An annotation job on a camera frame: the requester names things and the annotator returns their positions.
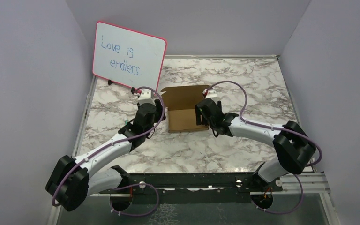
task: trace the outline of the robotic arm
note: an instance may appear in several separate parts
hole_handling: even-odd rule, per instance
[[[153,100],[151,90],[142,89],[137,105],[135,118],[106,143],[75,158],[63,156],[57,162],[45,188],[52,196],[56,194],[56,200],[67,211],[76,209],[91,194],[118,187],[125,171],[120,167],[98,171],[144,143],[150,135],[146,132],[153,128],[154,123],[159,122],[161,117],[165,120],[163,106],[159,99]]]
[[[251,185],[265,187],[279,176],[288,173],[300,174],[315,153],[315,146],[294,133],[307,136],[296,122],[289,121],[285,125],[253,120],[244,122],[238,114],[222,112],[221,101],[218,100],[214,90],[205,92],[205,99],[197,104],[196,109],[197,124],[200,121],[198,116],[202,116],[202,124],[209,125],[215,137],[218,135],[245,137],[275,148],[277,158],[263,163],[257,169]],[[278,127],[284,129],[282,131],[274,129]]]

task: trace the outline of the floor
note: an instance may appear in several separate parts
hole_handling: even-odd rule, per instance
[[[247,119],[285,124],[296,121],[277,59],[165,59],[158,90],[170,86],[214,84],[231,80],[241,84],[248,103]],[[239,113],[244,97],[233,84],[215,88],[224,112]],[[84,154],[114,136],[125,120],[134,117],[136,97],[128,88],[108,85],[99,78],[94,91],[82,144]],[[162,122],[153,137],[104,169],[119,165],[129,173],[249,172],[275,157],[273,148],[246,138],[219,136],[211,130],[167,132]]]

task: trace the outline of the bolt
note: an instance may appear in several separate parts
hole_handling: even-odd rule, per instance
[[[276,184],[278,187],[282,187],[282,181],[281,181],[281,180],[276,180],[276,181],[275,181],[275,184]]]
[[[145,188],[145,185],[139,185],[139,187],[140,187],[141,189],[144,189],[144,188]]]
[[[236,186],[238,188],[240,188],[242,186],[242,181],[241,180],[237,180],[236,183],[237,183]]]

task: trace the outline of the purple hose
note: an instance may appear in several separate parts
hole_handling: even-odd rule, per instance
[[[275,212],[275,211],[270,211],[270,210],[264,210],[264,209],[258,207],[258,206],[252,201],[253,204],[256,206],[256,208],[257,208],[257,209],[260,209],[261,211],[264,211],[264,212],[267,212],[267,213],[271,213],[271,214],[277,214],[277,215],[288,214],[288,213],[292,213],[292,212],[296,211],[296,210],[301,206],[301,203],[303,202],[303,199],[304,199],[304,191],[303,191],[303,186],[301,185],[301,181],[300,181],[299,177],[296,176],[295,174],[293,174],[293,175],[296,177],[297,181],[299,182],[299,184],[300,184],[300,191],[301,191],[301,197],[300,197],[299,203],[298,203],[293,209],[291,209],[291,210],[289,210],[289,211],[285,211],[285,212]]]
[[[146,186],[151,187],[152,189],[154,189],[155,194],[157,195],[157,203],[155,203],[154,207],[150,211],[142,213],[142,214],[133,214],[133,213],[126,213],[126,212],[122,212],[122,211],[117,211],[117,210],[115,210],[113,208],[113,205],[111,204],[111,201],[110,201],[111,212],[116,212],[119,215],[126,215],[126,216],[131,216],[131,217],[144,217],[144,216],[146,216],[148,214],[153,213],[158,208],[158,205],[159,205],[159,193],[158,193],[158,190],[154,186],[152,186],[151,184],[146,184],[146,183],[132,184],[132,185],[128,185],[128,186],[125,186],[125,187],[116,188],[116,189],[113,189],[113,190],[114,191],[119,191],[119,190],[123,190],[123,189],[126,189],[126,188],[131,188],[131,187],[134,187],[134,186],[140,186],[140,185],[146,185]]]
[[[241,109],[241,111],[240,111],[240,119],[241,119],[243,122],[245,122],[245,123],[247,123],[247,124],[250,124],[250,125],[253,125],[253,126],[257,126],[257,127],[261,127],[261,128],[265,128],[265,129],[271,129],[270,126],[263,125],[263,124],[259,124],[259,123],[254,123],[254,122],[250,122],[250,121],[247,121],[246,119],[244,119],[244,118],[242,117],[243,112],[245,111],[245,108],[246,108],[246,104],[247,104],[247,102],[248,102],[248,96],[247,96],[247,94],[246,94],[245,89],[244,89],[241,85],[239,85],[238,83],[236,83],[236,82],[234,82],[234,81],[220,81],[220,82],[217,82],[216,84],[210,86],[207,90],[212,89],[214,86],[216,86],[216,85],[218,85],[218,84],[221,84],[221,83],[233,83],[233,84],[237,85],[239,88],[241,88],[243,94],[245,95],[245,103],[244,103],[244,105],[243,105],[243,107],[242,107],[242,109]],[[307,141],[309,141],[310,143],[312,143],[312,144],[318,149],[318,152],[319,152],[319,157],[318,157],[318,159],[317,159],[315,162],[312,162],[312,163],[310,163],[310,164],[307,164],[306,166],[316,165],[316,164],[318,164],[318,163],[322,160],[322,150],[321,150],[321,147],[319,147],[319,145],[318,145],[314,140],[312,140],[311,138],[309,138],[309,137],[307,137],[307,136],[305,136],[305,135],[302,135],[302,134],[300,134],[300,133],[297,133],[297,132],[295,132],[295,131],[292,131],[292,130],[283,128],[283,127],[273,127],[272,129],[274,129],[274,130],[280,130],[280,131],[285,131],[285,132],[288,132],[288,133],[297,135],[297,136],[299,136],[299,137],[301,137],[301,138],[304,138],[304,139],[306,139]]]
[[[163,120],[164,118],[164,115],[165,115],[165,105],[164,105],[164,100],[162,99],[162,97],[160,96],[160,94],[158,92],[156,92],[154,89],[152,88],[149,88],[149,87],[139,87],[138,89],[135,90],[135,93],[137,93],[137,91],[139,89],[149,89],[151,90],[153,93],[155,93],[160,102],[161,102],[161,105],[162,105],[162,114],[161,114],[161,118],[159,118],[158,122],[155,124],[155,126],[153,126],[151,129],[149,129],[148,131],[142,133],[142,134],[139,134],[139,135],[136,135],[136,136],[133,136],[133,137],[129,137],[129,138],[124,138],[124,139],[121,139],[121,140],[117,140],[117,141],[114,141],[112,144],[109,143],[109,144],[106,144],[104,145],[103,147],[101,147],[99,150],[93,152],[92,154],[90,154],[88,156],[88,158],[92,158],[93,156],[97,155],[98,153],[100,153],[101,151],[103,151],[104,149],[110,147],[110,146],[114,146],[120,142],[125,142],[125,141],[129,141],[129,140],[132,140],[132,139],[135,139],[135,138],[139,138],[141,136],[144,136],[146,134],[148,134],[149,132],[151,132],[152,130],[154,130],[155,128],[157,128],[157,126],[161,123],[161,121]],[[56,191],[54,192],[53,194],[53,199],[52,199],[52,205],[53,206],[59,206],[60,204],[59,203],[56,203],[56,198],[57,198],[57,194],[59,193],[61,187],[63,186],[64,182],[68,179],[68,177],[72,174],[72,172],[74,172],[74,170],[76,170],[80,165],[82,165],[83,163],[85,162],[85,159],[82,159],[79,163],[77,163],[74,167],[71,168],[71,170],[64,176],[64,178],[61,180],[60,184],[57,186],[56,188]]]

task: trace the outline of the purple cable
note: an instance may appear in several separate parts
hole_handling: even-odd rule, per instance
[[[243,105],[243,107],[242,107],[242,109],[241,109],[241,111],[240,111],[240,119],[241,119],[241,121],[243,121],[243,122],[245,122],[245,123],[247,123],[247,124],[250,124],[250,125],[253,125],[253,126],[257,126],[257,127],[261,127],[261,128],[265,128],[265,129],[274,129],[274,130],[285,131],[285,132],[288,132],[288,133],[297,135],[297,136],[299,136],[299,137],[301,137],[301,138],[304,138],[304,139],[306,139],[307,141],[309,141],[310,143],[312,143],[312,144],[318,149],[319,157],[318,157],[318,159],[317,159],[315,162],[312,162],[312,163],[310,163],[310,164],[307,164],[306,166],[316,165],[316,164],[318,164],[318,163],[322,160],[322,150],[321,150],[321,147],[319,147],[319,145],[318,145],[314,140],[312,140],[311,138],[309,138],[309,137],[307,137],[307,136],[305,136],[305,135],[302,135],[302,134],[300,134],[300,133],[297,133],[297,132],[295,132],[295,131],[293,131],[293,130],[289,130],[289,129],[283,128],[283,127],[270,127],[270,126],[267,126],[267,125],[250,122],[250,121],[247,121],[246,119],[244,119],[244,118],[242,117],[242,115],[243,115],[243,112],[245,111],[246,104],[247,104],[247,102],[248,102],[248,96],[247,96],[247,94],[246,94],[245,89],[244,89],[241,85],[239,85],[238,83],[236,83],[236,82],[234,82],[234,81],[220,81],[220,82],[217,82],[216,84],[208,87],[206,90],[208,91],[208,90],[212,89],[214,86],[216,86],[216,85],[218,85],[218,84],[221,84],[221,83],[233,83],[233,84],[237,85],[239,88],[241,88],[243,94],[245,95],[245,103],[244,103],[244,105]]]
[[[291,209],[291,210],[289,210],[289,211],[285,211],[285,212],[275,212],[275,211],[270,211],[270,210],[264,210],[264,209],[258,207],[258,206],[256,205],[256,203],[252,201],[253,204],[256,206],[256,208],[260,209],[261,211],[264,211],[264,212],[267,212],[267,213],[271,213],[271,214],[277,214],[277,215],[288,214],[288,213],[292,213],[292,212],[296,211],[296,210],[301,206],[301,203],[303,202],[303,199],[304,199],[304,191],[303,191],[303,186],[301,185],[301,181],[300,181],[299,177],[296,176],[295,174],[293,174],[293,175],[296,177],[297,181],[299,182],[299,184],[300,184],[300,191],[301,191],[301,197],[300,197],[299,203],[298,203],[293,209]]]
[[[126,215],[126,216],[131,216],[131,217],[144,217],[144,216],[154,212],[158,208],[158,205],[159,205],[159,193],[158,193],[158,190],[153,185],[146,184],[146,183],[132,184],[132,185],[128,185],[128,186],[125,186],[125,187],[116,188],[116,189],[113,189],[113,190],[114,191],[119,191],[119,190],[123,190],[123,189],[126,189],[126,188],[131,188],[131,187],[134,187],[134,186],[140,186],[140,185],[146,185],[148,187],[151,187],[152,189],[154,189],[155,194],[157,194],[157,203],[155,204],[155,206],[150,211],[142,213],[142,214],[133,214],[133,213],[126,213],[126,212],[122,212],[122,211],[117,211],[117,210],[114,209],[114,207],[113,207],[113,205],[111,204],[111,201],[110,201],[111,212],[116,212],[116,213],[118,213],[118,215]]]
[[[152,88],[149,88],[149,87],[139,87],[138,89],[135,90],[135,93],[137,93],[137,91],[139,89],[149,89],[151,90],[154,94],[156,94],[161,102],[161,105],[162,105],[162,114],[161,114],[161,118],[159,118],[158,122],[155,124],[155,126],[153,126],[151,129],[149,129],[148,131],[142,133],[142,134],[139,134],[139,135],[136,135],[136,136],[133,136],[133,137],[129,137],[129,138],[124,138],[124,139],[121,139],[121,140],[117,140],[117,141],[114,141],[112,144],[109,143],[109,144],[106,144],[104,145],[103,147],[101,147],[99,150],[93,152],[92,154],[90,154],[87,158],[92,158],[93,156],[97,155],[98,153],[100,153],[101,151],[103,151],[104,149],[110,147],[110,146],[114,146],[120,142],[124,142],[124,141],[130,141],[132,139],[135,139],[135,138],[139,138],[141,136],[144,136],[146,134],[148,134],[149,132],[151,132],[152,130],[154,130],[155,128],[157,128],[157,126],[161,123],[161,121],[163,120],[164,118],[164,115],[165,115],[165,105],[164,105],[164,100],[162,99],[161,95],[156,92],[154,89]],[[59,193],[61,187],[63,186],[64,182],[68,179],[68,177],[72,174],[72,172],[74,170],[76,170],[80,165],[82,165],[83,163],[85,162],[85,159],[82,159],[79,163],[77,163],[74,167],[71,168],[71,170],[64,176],[64,178],[61,180],[60,184],[57,186],[56,188],[56,191],[54,192],[53,194],[53,199],[52,199],[52,205],[53,206],[59,206],[60,204],[59,203],[56,203],[56,198],[57,198],[57,194]]]

